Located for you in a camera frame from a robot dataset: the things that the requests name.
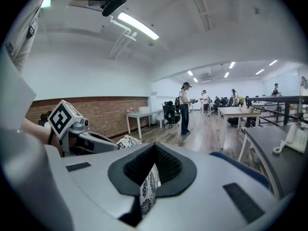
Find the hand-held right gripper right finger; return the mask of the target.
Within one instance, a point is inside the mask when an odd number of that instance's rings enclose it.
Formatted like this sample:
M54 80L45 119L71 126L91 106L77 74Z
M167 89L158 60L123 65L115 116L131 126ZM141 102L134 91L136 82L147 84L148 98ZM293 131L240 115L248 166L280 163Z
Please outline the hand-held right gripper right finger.
M194 182L179 196L157 198L138 231L258 231L269 223L277 198L229 162L167 145L191 159Z

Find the black metal railing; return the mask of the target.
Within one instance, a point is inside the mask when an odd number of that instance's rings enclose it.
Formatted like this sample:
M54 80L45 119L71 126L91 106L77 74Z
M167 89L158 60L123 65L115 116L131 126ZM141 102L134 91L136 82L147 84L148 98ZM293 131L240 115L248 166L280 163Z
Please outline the black metal railing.
M260 127L302 122L308 126L308 96L268 96L245 98L246 106L260 115Z

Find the white ceiling pipes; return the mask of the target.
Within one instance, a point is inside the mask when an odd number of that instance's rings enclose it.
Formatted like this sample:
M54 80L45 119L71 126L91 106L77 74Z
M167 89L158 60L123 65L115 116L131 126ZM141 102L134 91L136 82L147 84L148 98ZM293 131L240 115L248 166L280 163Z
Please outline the white ceiling pipes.
M123 29L122 34L120 34L119 38L115 42L109 54L109 59L116 60L125 47L127 47L131 42L136 41L137 32L136 31L132 32L132 30L129 27L114 20L113 16L110 15L109 17L110 17L110 23Z

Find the patterned black white pillow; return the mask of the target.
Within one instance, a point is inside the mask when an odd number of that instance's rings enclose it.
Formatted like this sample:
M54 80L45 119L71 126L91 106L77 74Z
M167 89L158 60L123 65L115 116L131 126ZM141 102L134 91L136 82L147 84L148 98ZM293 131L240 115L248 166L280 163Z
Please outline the patterned black white pillow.
M117 142L119 149L125 149L138 144L142 144L142 142L129 135L125 135ZM156 199L156 190L161 186L156 164L146 162L146 166L151 166L151 169L148 175L143 179L143 183L140 187L140 210L142 218L145 217L153 207Z

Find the row of recessed ceiling lights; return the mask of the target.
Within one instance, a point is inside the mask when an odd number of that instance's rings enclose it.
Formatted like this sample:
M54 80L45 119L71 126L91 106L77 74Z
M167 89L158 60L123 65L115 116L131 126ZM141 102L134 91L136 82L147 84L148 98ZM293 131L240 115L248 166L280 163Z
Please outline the row of recessed ceiling lights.
M244 61L229 62L212 66L203 66L187 72L194 82L211 82L216 80L246 79L262 77L266 73L275 71L283 62L273 61Z

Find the person's beige shirt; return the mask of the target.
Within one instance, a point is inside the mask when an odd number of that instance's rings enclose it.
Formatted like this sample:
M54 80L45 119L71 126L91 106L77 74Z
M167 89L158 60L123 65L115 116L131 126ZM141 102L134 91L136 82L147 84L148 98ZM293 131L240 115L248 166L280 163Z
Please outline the person's beige shirt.
M43 0L29 0L12 23L0 47L0 131L46 131L26 119L26 108L35 98L22 77L38 29Z

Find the black office chair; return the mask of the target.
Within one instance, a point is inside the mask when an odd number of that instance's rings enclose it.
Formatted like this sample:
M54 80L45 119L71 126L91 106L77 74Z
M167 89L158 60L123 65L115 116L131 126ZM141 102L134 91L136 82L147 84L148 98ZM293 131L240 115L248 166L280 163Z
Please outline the black office chair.
M180 113L178 109L176 109L172 101L164 103L163 112L164 112L164 127L166 125L170 125L172 127L173 124L179 126Z

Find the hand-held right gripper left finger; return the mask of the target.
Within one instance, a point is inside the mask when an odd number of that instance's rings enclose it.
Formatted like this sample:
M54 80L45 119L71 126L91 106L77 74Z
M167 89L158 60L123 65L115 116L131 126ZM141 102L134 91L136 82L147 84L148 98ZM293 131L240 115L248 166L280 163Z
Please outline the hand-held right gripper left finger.
M102 154L60 158L55 147L45 146L56 196L64 203L57 210L59 219L50 218L52 231L155 231L152 215L136 227L121 221L138 201L122 195L108 177L109 166L136 151L147 150L152 143Z

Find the dark grey desk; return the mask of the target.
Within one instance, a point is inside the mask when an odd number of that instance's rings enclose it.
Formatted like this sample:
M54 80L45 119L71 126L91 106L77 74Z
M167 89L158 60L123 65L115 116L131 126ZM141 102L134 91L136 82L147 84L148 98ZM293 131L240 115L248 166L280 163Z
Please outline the dark grey desk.
M238 161L242 162L252 146L268 174L274 196L278 199L296 191L308 164L308 146L305 154L288 147L284 147L280 154L273 152L287 137L290 128L291 125L242 128L245 136Z

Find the beige wooden table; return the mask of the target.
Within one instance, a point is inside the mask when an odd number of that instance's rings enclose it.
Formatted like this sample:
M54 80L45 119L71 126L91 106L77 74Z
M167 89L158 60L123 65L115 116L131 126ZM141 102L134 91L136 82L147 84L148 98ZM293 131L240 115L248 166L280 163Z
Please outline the beige wooden table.
M259 126L260 112L249 111L248 108L238 107L219 107L218 108L218 130L220 131L220 148L224 149L226 132L227 132L227 120L228 118L238 118L238 130L240 129L241 118L252 118L256 119L255 127Z

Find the white metal-leg table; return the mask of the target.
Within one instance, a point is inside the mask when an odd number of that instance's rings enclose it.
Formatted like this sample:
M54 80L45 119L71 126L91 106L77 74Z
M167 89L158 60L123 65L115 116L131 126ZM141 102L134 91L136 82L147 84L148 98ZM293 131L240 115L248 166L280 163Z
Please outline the white metal-leg table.
M153 115L159 116L159 126L160 126L160 128L162 128L163 127L163 124L162 124L163 110L156 110L156 111L147 112L147 113L128 113L128 114L126 114L126 122L127 122L128 133L129 134L131 133L129 118L135 118L137 120L137 129L138 129L139 139L142 139L140 119L143 118L143 117L148 117L149 126L150 126L151 125L150 118Z

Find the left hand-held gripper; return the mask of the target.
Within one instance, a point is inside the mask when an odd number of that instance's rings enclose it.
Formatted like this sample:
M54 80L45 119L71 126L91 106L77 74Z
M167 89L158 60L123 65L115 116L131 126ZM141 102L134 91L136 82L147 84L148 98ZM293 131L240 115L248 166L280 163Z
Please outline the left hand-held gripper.
M51 126L51 134L59 139L63 156L99 154L119 149L113 140L88 131L89 120L65 100L57 104L48 117L48 122ZM76 138L72 146L70 146L70 138Z

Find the white desk telephone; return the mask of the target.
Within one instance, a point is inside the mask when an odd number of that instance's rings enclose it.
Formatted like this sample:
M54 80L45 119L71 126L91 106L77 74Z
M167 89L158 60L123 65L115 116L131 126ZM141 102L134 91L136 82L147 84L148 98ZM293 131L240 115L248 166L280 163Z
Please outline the white desk telephone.
M301 154L305 153L308 141L308 132L301 125L292 124L285 140L281 140L279 147L273 148L275 154L280 154L284 147L291 148Z

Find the long ceiling light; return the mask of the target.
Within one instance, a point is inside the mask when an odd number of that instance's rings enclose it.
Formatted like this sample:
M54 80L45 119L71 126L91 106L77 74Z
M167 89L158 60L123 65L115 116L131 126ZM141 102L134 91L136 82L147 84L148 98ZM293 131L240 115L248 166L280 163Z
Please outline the long ceiling light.
M139 31L141 31L142 33L146 34L148 37L150 37L152 40L158 40L159 39L159 35L156 34L154 31L152 31L149 27L147 27L146 25L144 25L143 23L141 23L140 21L138 21L137 19L135 19L134 17L121 12L118 17L119 20L129 24L130 26L138 29Z

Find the person's left forearm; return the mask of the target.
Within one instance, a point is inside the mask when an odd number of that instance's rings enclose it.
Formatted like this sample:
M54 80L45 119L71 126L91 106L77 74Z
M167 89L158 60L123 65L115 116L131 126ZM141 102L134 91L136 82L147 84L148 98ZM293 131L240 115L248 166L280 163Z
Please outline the person's left forearm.
M33 122L29 121L28 119L24 118L24 121L21 125L22 132L26 134L30 134L38 139L43 145L48 145L48 137L50 134L50 130L48 128L39 126L34 124ZM62 156L62 150L60 148L59 139L56 135L53 136L51 146L57 148L58 153Z

